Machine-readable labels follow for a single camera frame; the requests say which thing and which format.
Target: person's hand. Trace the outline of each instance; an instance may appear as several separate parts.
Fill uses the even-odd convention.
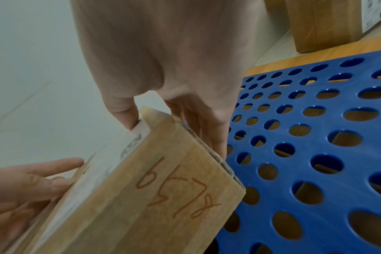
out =
[[[71,0],[86,62],[126,128],[155,90],[221,157],[255,37],[256,0]]]
[[[73,179],[45,177],[76,169],[83,159],[28,164],[0,169],[0,253],[16,240],[49,201],[61,197]]]

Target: blue pallet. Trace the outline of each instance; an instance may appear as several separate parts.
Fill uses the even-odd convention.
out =
[[[368,99],[381,97],[381,79],[377,76],[381,76],[381,51],[243,79],[234,121],[239,119],[239,115],[242,119],[231,122],[228,144],[233,151],[228,155],[227,163],[245,186],[254,187],[259,192],[260,198],[255,205],[241,202],[235,210],[239,228],[236,232],[221,229],[213,243],[218,244],[219,253],[255,253],[264,244],[274,254],[381,254],[381,247],[361,238],[349,222],[351,219],[351,223],[357,224],[357,218],[352,215],[356,211],[381,216],[381,194],[369,184],[371,181],[381,186],[381,98]],[[304,85],[307,78],[316,82]],[[343,82],[329,81],[345,79]],[[318,99],[317,94],[322,91],[339,94],[330,99]],[[253,99],[259,93],[263,95]],[[268,98],[279,94],[278,98]],[[248,103],[252,107],[243,110]],[[264,104],[270,105],[270,108],[258,112],[257,108]],[[293,108],[288,113],[281,113],[285,105]],[[325,109],[325,113],[316,117],[305,116],[303,112],[308,107],[315,107],[317,114]],[[344,114],[351,109],[356,109],[354,113],[364,111],[367,118],[374,119],[347,120]],[[348,118],[355,120],[352,118],[354,113],[347,113],[346,117],[352,114]],[[258,123],[247,126],[246,121],[253,117],[258,118]],[[271,120],[279,121],[280,126],[274,130],[268,129]],[[309,126],[310,133],[305,136],[291,135],[288,132],[290,127],[298,124]],[[352,141],[352,146],[332,144],[336,132],[340,130],[358,137],[358,140]],[[236,140],[235,134],[242,137],[242,132],[246,136]],[[258,140],[265,144],[252,146],[251,142],[255,144]],[[286,153],[283,156],[292,154],[293,149],[294,154],[290,157],[278,156],[274,152],[275,147]],[[248,154],[251,156],[250,162],[240,165]],[[273,180],[260,177],[258,168],[262,164],[274,165],[278,171],[277,177]],[[294,192],[301,186],[300,182],[318,187],[323,200],[316,205],[299,201]],[[298,239],[285,235],[291,238],[286,239],[276,231],[273,216],[279,211],[291,214],[298,221],[302,229]]]

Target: fingernail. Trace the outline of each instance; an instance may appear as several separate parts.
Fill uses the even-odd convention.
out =
[[[55,178],[55,179],[51,180],[52,185],[55,186],[55,187],[69,187],[74,182],[75,182],[75,180],[73,180],[72,178],[68,178],[68,179],[65,179],[65,178]]]

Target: blue plastic pallet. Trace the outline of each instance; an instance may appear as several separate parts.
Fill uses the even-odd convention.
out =
[[[381,223],[381,51],[245,77],[242,88],[227,163],[258,196],[247,193],[209,251],[381,254],[378,227],[360,236]]]

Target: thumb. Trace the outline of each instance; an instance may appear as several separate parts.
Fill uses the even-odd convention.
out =
[[[134,98],[121,98],[101,94],[107,110],[128,130],[139,122],[139,111]]]
[[[73,179],[47,179],[36,174],[0,170],[0,202],[43,201],[61,197]]]

